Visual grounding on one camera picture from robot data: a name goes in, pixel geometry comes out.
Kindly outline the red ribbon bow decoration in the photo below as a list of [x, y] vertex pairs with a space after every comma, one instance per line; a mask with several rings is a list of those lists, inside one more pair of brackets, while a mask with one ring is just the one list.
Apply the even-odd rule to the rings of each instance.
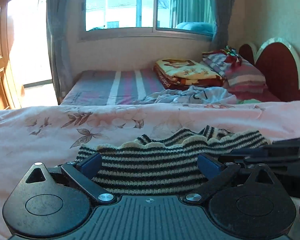
[[237, 68], [242, 65], [242, 58], [236, 51], [236, 49], [226, 46], [224, 49], [214, 51], [215, 54], [223, 54], [225, 56], [225, 60], [220, 62], [220, 66], [224, 66], [225, 64], [229, 64], [231, 68]]

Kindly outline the yellow red folded blanket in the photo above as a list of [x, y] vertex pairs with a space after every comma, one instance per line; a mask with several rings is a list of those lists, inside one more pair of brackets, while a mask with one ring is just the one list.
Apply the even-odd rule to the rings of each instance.
[[166, 89], [187, 90], [190, 86], [222, 87], [224, 79], [205, 63], [185, 59], [158, 60], [154, 72]]

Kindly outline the brown wooden door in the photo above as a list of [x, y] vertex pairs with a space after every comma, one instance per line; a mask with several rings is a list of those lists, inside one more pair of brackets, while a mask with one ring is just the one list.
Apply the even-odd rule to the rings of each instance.
[[0, 110], [21, 107], [9, 58], [7, 5], [8, 0], [0, 0]]

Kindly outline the striped pink grey pillow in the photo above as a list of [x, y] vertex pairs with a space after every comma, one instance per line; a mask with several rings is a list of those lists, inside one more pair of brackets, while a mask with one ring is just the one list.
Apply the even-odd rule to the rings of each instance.
[[231, 92], [249, 92], [262, 94], [267, 89], [266, 78], [251, 63], [242, 58], [242, 65], [231, 68], [229, 64], [220, 66], [225, 60], [223, 54], [214, 51], [203, 52], [202, 61], [224, 79], [224, 87]]

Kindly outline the left grey curtain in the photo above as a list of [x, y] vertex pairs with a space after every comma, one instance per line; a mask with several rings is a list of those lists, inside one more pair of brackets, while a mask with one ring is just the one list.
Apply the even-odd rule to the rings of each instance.
[[72, 87], [70, 53], [66, 38], [70, 0], [46, 0], [47, 48], [57, 102]]

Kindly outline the red white heart headboard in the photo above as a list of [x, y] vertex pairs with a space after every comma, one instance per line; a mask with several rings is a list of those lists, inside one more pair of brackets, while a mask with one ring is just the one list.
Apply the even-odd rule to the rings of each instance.
[[252, 42], [244, 42], [238, 52], [266, 78], [267, 88], [258, 100], [300, 100], [300, 57], [288, 41], [270, 38], [260, 48]]

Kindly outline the striped cream knit sweater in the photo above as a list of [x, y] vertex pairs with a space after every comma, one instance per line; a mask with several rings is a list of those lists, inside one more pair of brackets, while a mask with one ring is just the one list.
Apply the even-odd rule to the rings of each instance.
[[163, 140], [142, 135], [121, 146], [81, 146], [76, 161], [94, 153], [102, 157], [92, 180], [115, 196], [174, 195], [191, 192], [206, 182], [199, 171], [201, 153], [213, 158], [240, 148], [258, 148], [270, 141], [258, 130], [232, 133], [206, 126], [196, 133], [182, 128]]

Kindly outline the grey curtain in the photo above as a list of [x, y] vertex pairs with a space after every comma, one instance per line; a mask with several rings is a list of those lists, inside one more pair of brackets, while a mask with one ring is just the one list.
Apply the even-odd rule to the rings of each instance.
[[70, 0], [46, 0], [47, 48], [57, 102], [72, 87], [70, 53], [66, 38]]
[[210, 0], [213, 22], [213, 38], [210, 44], [211, 50], [219, 50], [228, 44], [228, 27], [235, 0]]

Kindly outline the crumpled light blue cloth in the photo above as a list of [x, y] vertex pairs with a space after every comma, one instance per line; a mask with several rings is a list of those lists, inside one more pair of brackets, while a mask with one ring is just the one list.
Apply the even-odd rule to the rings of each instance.
[[190, 86], [187, 90], [165, 89], [133, 101], [135, 105], [153, 103], [234, 105], [237, 97], [223, 87]]

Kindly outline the right grey curtain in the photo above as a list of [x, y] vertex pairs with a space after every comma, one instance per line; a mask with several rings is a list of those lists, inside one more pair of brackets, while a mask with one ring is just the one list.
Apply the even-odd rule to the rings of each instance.
[[235, 0], [210, 0], [213, 22], [213, 38], [210, 44], [211, 50], [219, 50], [228, 44], [228, 27]]

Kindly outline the pink floral bedsheet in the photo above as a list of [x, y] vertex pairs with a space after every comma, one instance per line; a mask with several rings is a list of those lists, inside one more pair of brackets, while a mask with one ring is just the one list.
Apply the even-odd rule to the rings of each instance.
[[0, 111], [1, 210], [18, 181], [38, 161], [51, 167], [74, 160], [81, 144], [122, 145], [145, 134], [160, 140], [182, 128], [258, 130], [271, 140], [300, 137], [300, 101], [247, 105], [54, 106]]

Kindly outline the striped grey pink mattress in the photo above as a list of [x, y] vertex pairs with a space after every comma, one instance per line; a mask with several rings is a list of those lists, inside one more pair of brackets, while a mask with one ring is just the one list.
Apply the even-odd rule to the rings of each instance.
[[63, 105], [131, 105], [144, 97], [164, 90], [151, 68], [132, 71], [82, 72], [62, 101]]

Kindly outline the sliding glass window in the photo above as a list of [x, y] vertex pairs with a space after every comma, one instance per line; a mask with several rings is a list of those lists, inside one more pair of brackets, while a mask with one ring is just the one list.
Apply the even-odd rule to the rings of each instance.
[[82, 41], [119, 37], [213, 37], [210, 0], [83, 0]]

